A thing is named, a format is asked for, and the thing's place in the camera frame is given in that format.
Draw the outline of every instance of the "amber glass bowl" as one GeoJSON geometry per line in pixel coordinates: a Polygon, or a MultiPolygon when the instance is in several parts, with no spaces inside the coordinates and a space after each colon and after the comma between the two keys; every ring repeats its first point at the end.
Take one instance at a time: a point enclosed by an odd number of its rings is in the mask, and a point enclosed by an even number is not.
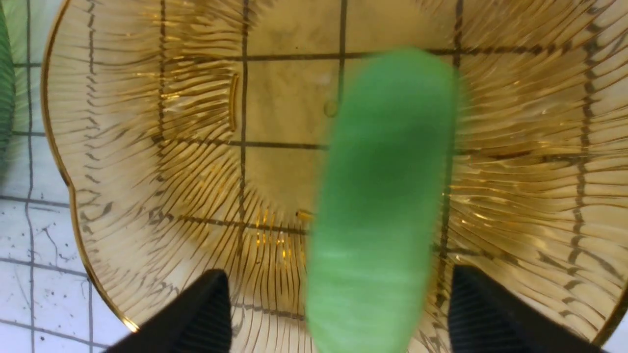
{"type": "Polygon", "coordinates": [[[468,104],[409,351],[450,350],[457,263],[602,344],[626,310],[627,13],[621,0],[66,0],[43,102],[85,266],[132,329],[224,268],[234,352],[315,350],[302,294],[326,131],[369,55],[411,45],[459,69],[468,104]]]}

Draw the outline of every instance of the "tile floor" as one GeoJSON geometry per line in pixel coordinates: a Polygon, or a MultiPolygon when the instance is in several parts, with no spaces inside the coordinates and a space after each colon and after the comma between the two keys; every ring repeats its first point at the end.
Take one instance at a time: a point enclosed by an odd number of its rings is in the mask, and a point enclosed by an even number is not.
{"type": "MultiPolygon", "coordinates": [[[[41,120],[41,59],[61,0],[0,1],[19,95],[9,170],[0,187],[0,351],[102,352],[128,329],[85,274],[41,120]]],[[[628,352],[628,320],[605,347],[628,352]]]]}

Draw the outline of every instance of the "green cylindrical object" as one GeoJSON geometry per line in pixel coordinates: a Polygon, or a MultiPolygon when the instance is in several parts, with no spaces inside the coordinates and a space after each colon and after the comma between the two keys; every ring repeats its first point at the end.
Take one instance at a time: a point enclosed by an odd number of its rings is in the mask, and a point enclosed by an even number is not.
{"type": "Polygon", "coordinates": [[[416,330],[451,158],[457,75],[409,49],[376,57],[333,127],[308,250],[321,353],[402,353],[416,330]]]}

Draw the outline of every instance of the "dark grout line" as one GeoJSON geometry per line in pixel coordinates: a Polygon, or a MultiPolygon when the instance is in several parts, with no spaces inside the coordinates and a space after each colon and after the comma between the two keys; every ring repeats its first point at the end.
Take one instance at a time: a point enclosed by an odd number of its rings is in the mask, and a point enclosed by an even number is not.
{"type": "Polygon", "coordinates": [[[246,101],[249,85],[249,62],[247,57],[249,53],[249,0],[243,0],[242,2],[242,17],[244,23],[244,26],[242,27],[242,116],[240,118],[240,140],[242,141],[242,144],[240,145],[240,189],[238,194],[238,213],[240,215],[240,223],[242,224],[239,230],[240,236],[244,233],[243,225],[246,213],[244,210],[244,197],[246,192],[246,101]]]}
{"type": "Polygon", "coordinates": [[[31,68],[31,67],[41,67],[41,63],[14,63],[13,67],[16,68],[23,68],[23,67],[27,67],[27,68],[31,68]]]}
{"type": "Polygon", "coordinates": [[[177,143],[198,143],[198,144],[214,144],[220,146],[226,144],[227,146],[235,147],[259,147],[259,148],[285,148],[285,149],[319,149],[326,150],[328,146],[324,144],[310,144],[310,143],[282,143],[282,142],[263,142],[263,141],[228,141],[223,139],[177,139],[177,143]]]}
{"type": "Polygon", "coordinates": [[[13,136],[37,136],[37,137],[46,137],[46,133],[38,133],[35,131],[32,132],[28,132],[28,131],[12,131],[11,134],[13,136]]]}
{"type": "Polygon", "coordinates": [[[22,329],[31,330],[31,332],[33,333],[33,338],[35,337],[35,331],[37,331],[37,332],[41,332],[43,334],[48,334],[48,335],[52,335],[52,336],[56,336],[56,337],[61,337],[63,339],[68,339],[68,340],[72,340],[72,341],[83,343],[83,344],[87,344],[87,345],[93,345],[94,347],[98,347],[98,348],[102,348],[102,349],[109,348],[108,345],[99,344],[99,343],[90,343],[89,341],[86,341],[84,339],[80,339],[78,337],[74,337],[74,336],[70,336],[70,335],[66,335],[66,334],[61,334],[60,332],[54,332],[54,331],[51,331],[51,330],[43,329],[41,327],[35,327],[33,325],[25,325],[25,324],[19,323],[19,322],[11,322],[11,321],[8,321],[8,320],[3,320],[1,318],[0,318],[0,323],[4,323],[6,325],[11,325],[11,326],[16,326],[16,327],[21,327],[22,329]]]}
{"type": "Polygon", "coordinates": [[[2,262],[2,263],[9,263],[9,264],[18,264],[18,265],[24,265],[24,266],[30,266],[30,267],[33,267],[33,268],[47,269],[47,270],[50,270],[50,271],[57,271],[57,272],[65,273],[65,274],[72,274],[74,276],[88,278],[87,273],[73,271],[71,269],[65,269],[65,268],[56,267],[56,266],[43,265],[43,264],[38,264],[38,263],[30,263],[29,261],[22,261],[22,260],[9,259],[9,258],[0,258],[0,262],[2,262]]]}
{"type": "MultiPolygon", "coordinates": [[[[464,10],[464,0],[456,1],[456,23],[454,24],[454,39],[453,45],[456,50],[456,54],[453,56],[453,66],[456,69],[460,68],[461,63],[461,54],[462,54],[462,15],[464,10]]],[[[458,94],[455,92],[455,99],[458,100],[458,94]]],[[[455,153],[455,129],[452,129],[452,142],[450,146],[450,151],[452,154],[455,153]]],[[[438,252],[438,266],[436,268],[436,307],[442,308],[445,303],[445,296],[443,291],[445,289],[445,261],[448,257],[448,243],[449,243],[449,211],[450,211],[450,201],[451,201],[451,183],[452,183],[452,169],[453,169],[453,158],[448,158],[446,163],[446,178],[445,178],[445,189],[443,191],[444,200],[443,200],[443,214],[441,217],[441,229],[440,229],[440,251],[438,252]]]]}
{"type": "Polygon", "coordinates": [[[268,314],[268,315],[275,315],[277,317],[291,318],[293,320],[305,321],[305,315],[301,315],[301,314],[297,314],[297,313],[283,312],[281,310],[257,307],[257,306],[255,306],[253,304],[236,303],[236,304],[233,304],[232,306],[234,308],[239,308],[239,309],[243,309],[243,310],[253,310],[254,312],[262,312],[262,313],[265,313],[265,314],[268,314]]]}
{"type": "Polygon", "coordinates": [[[63,202],[54,202],[54,201],[46,201],[46,200],[35,200],[33,198],[23,198],[23,197],[14,197],[14,196],[0,195],[0,200],[14,201],[14,202],[24,202],[26,204],[36,204],[36,205],[46,205],[46,206],[53,206],[53,207],[61,207],[63,209],[69,209],[70,208],[70,204],[65,204],[63,202]]]}
{"type": "Polygon", "coordinates": [[[289,227],[276,227],[276,226],[271,226],[271,225],[256,225],[256,224],[245,223],[245,222],[233,222],[233,221],[229,221],[229,220],[217,220],[217,219],[201,219],[201,218],[197,218],[197,217],[179,217],[179,219],[184,221],[184,222],[194,222],[194,223],[201,223],[201,224],[213,224],[213,225],[220,225],[220,226],[224,226],[224,227],[237,226],[239,228],[254,229],[254,230],[257,230],[257,231],[284,232],[284,233],[296,234],[296,235],[300,235],[300,236],[305,236],[306,235],[306,232],[303,229],[296,229],[296,228],[289,228],[289,227]]]}
{"type": "Polygon", "coordinates": [[[89,316],[89,353],[94,353],[94,290],[92,282],[89,282],[89,298],[87,304],[87,314],[89,316]]]}
{"type": "Polygon", "coordinates": [[[345,88],[345,60],[347,58],[347,0],[340,2],[340,60],[338,63],[338,102],[342,102],[345,88]]]}
{"type": "Polygon", "coordinates": [[[160,1],[160,73],[159,73],[159,102],[157,107],[159,110],[158,128],[159,136],[154,138],[154,142],[160,143],[164,140],[163,136],[163,123],[165,119],[165,106],[164,106],[164,91],[166,85],[166,0],[160,1]]]}
{"type": "MultiPolygon", "coordinates": [[[[31,0],[26,0],[26,63],[31,63],[31,0]]],[[[30,300],[31,300],[31,326],[35,327],[35,233],[33,232],[33,223],[31,222],[30,213],[28,212],[28,200],[33,194],[33,99],[31,96],[31,68],[26,70],[26,90],[28,95],[28,171],[29,171],[29,187],[24,203],[24,215],[28,223],[30,235],[30,300]]],[[[35,353],[35,331],[31,329],[31,351],[35,353]]]]}
{"type": "MultiPolygon", "coordinates": [[[[321,54],[285,54],[285,55],[247,55],[247,62],[282,62],[282,61],[304,61],[304,60],[341,60],[346,59],[360,59],[377,55],[380,52],[344,52],[344,41],[341,41],[340,51],[338,53],[321,53],[321,54]]],[[[462,48],[462,46],[456,46],[453,49],[446,48],[424,48],[424,51],[438,55],[480,55],[480,54],[533,54],[540,55],[544,52],[553,53],[556,51],[555,45],[550,45],[544,48],[540,45],[531,47],[527,46],[490,46],[486,48],[462,48]]],[[[221,57],[195,57],[184,58],[181,61],[194,61],[195,63],[216,62],[220,60],[243,62],[244,56],[232,56],[226,55],[221,57]]]]}

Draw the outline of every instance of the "black object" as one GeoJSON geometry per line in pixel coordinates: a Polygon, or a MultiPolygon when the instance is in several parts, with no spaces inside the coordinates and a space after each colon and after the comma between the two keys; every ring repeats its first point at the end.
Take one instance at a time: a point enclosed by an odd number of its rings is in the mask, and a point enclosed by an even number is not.
{"type": "MultiPolygon", "coordinates": [[[[453,353],[601,352],[469,266],[454,269],[448,324],[453,353]]],[[[232,335],[227,275],[213,269],[108,352],[228,353],[232,335]]]]}
{"type": "Polygon", "coordinates": [[[448,326],[454,353],[602,352],[471,266],[453,270],[448,326]]]}
{"type": "Polygon", "coordinates": [[[229,282],[212,269],[107,352],[229,353],[231,336],[229,282]]]}

